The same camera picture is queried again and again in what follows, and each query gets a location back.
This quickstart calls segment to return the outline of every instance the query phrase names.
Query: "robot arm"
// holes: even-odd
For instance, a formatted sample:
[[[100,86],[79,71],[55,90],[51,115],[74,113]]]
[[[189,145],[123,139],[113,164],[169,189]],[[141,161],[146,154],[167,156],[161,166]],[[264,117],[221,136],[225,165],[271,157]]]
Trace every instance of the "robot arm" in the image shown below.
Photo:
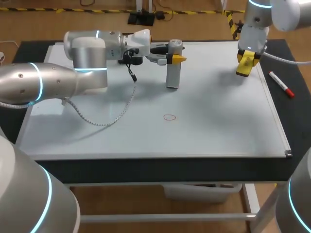
[[[269,26],[285,32],[311,26],[311,0],[248,0],[244,21],[237,74],[247,77],[265,52]]]
[[[98,93],[107,88],[107,60],[118,60],[129,49],[135,56],[150,53],[150,31],[126,36],[119,32],[68,32],[66,56],[74,69],[49,63],[12,64],[0,69],[0,105],[22,108],[36,102]],[[22,106],[13,104],[29,103]]]

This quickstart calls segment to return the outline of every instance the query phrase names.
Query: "gray cylinder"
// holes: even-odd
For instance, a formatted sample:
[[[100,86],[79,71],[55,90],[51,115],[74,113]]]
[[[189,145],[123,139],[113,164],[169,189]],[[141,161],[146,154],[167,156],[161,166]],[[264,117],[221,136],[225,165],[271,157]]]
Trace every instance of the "gray cylinder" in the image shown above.
[[[72,192],[0,136],[0,231],[76,233],[80,209]]]
[[[0,68],[0,102],[9,104],[71,97],[107,85],[107,70],[78,72],[51,63],[12,64]]]
[[[264,8],[258,5],[269,6],[270,0],[247,1],[244,21],[245,24],[255,28],[265,28],[272,24],[271,8]]]
[[[276,202],[276,222],[282,233],[311,232],[311,150],[297,166]]]
[[[280,31],[311,26],[311,0],[271,0],[272,20]]]
[[[107,31],[80,31],[67,32],[64,37],[64,49],[66,56],[72,59],[71,43],[73,39],[78,37],[97,37],[105,41],[106,51],[105,57],[107,60],[122,59],[123,53],[123,35],[121,32],[107,32]]]
[[[105,48],[72,48],[74,68],[107,68]]]
[[[182,55],[183,42],[178,39],[170,40],[168,54]],[[178,89],[180,82],[181,63],[168,64],[166,71],[166,87]]]

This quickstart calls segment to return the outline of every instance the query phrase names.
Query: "white table surface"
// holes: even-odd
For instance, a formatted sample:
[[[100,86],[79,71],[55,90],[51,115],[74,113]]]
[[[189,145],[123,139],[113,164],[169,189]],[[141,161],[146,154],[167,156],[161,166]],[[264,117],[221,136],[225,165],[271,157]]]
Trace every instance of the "white table surface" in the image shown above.
[[[285,133],[258,64],[249,77],[235,74],[237,42],[187,42],[178,90],[165,86],[166,67],[144,58],[132,66],[136,96],[115,125],[84,122],[60,100],[29,110],[17,144],[35,160],[172,157],[284,157]],[[62,45],[46,62],[72,66]],[[133,81],[125,66],[108,61],[108,90],[72,98],[93,121],[107,123],[129,100]],[[176,116],[166,121],[165,114]]]

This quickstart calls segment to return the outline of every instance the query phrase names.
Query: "red marker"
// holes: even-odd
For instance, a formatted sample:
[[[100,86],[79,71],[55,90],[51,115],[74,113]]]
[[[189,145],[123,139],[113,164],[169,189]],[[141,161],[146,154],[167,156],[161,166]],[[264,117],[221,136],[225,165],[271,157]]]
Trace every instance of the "red marker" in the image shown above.
[[[285,91],[285,93],[290,97],[290,98],[294,98],[295,94],[281,81],[281,79],[278,78],[277,75],[275,75],[275,73],[273,73],[272,71],[269,72],[269,75],[271,76],[271,78],[274,79],[274,81],[276,81],[276,83],[282,87],[282,89]]]

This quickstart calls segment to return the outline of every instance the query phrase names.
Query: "blue light ring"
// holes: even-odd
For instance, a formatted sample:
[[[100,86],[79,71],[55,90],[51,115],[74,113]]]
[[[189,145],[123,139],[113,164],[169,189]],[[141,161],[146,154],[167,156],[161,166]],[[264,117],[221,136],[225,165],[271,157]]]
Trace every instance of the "blue light ring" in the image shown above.
[[[309,232],[311,233],[311,229],[304,223],[304,221],[301,219],[301,217],[299,216],[298,212],[296,211],[295,207],[294,207],[294,204],[293,204],[293,201],[292,201],[292,196],[291,196],[291,178],[290,178],[290,181],[288,183],[288,197],[289,197],[289,200],[290,200],[290,204],[291,204],[291,207],[293,209],[293,212],[294,214],[296,215],[297,219],[299,220],[299,222],[302,224],[302,226],[304,226],[304,228]]]
[[[248,0],[251,4],[255,5],[255,6],[258,6],[258,7],[261,7],[261,8],[272,8],[272,6],[268,6],[268,5],[261,5],[261,4],[258,4],[258,3],[255,3],[253,2],[252,0]]]
[[[75,70],[79,72],[89,72],[89,71],[107,70],[107,68],[75,68]]]
[[[38,228],[41,226],[47,212],[48,212],[48,209],[49,209],[49,206],[50,206],[50,203],[51,203],[51,199],[52,199],[52,181],[51,181],[51,177],[49,175],[49,173],[46,171],[46,169],[44,169],[42,167],[42,169],[44,170],[47,178],[48,178],[48,182],[49,182],[49,194],[48,194],[48,199],[47,199],[47,203],[45,204],[45,207],[44,207],[44,210],[42,212],[42,215],[39,219],[39,221],[37,222],[37,224],[35,225],[35,227],[32,229],[32,231],[30,233],[35,233]]]
[[[38,95],[37,99],[35,100],[35,101],[38,101],[41,98],[42,92],[43,92],[43,80],[42,80],[42,76],[41,76],[39,68],[34,63],[30,62],[29,64],[31,64],[36,69],[38,76],[39,76],[40,90],[39,90],[39,95]]]

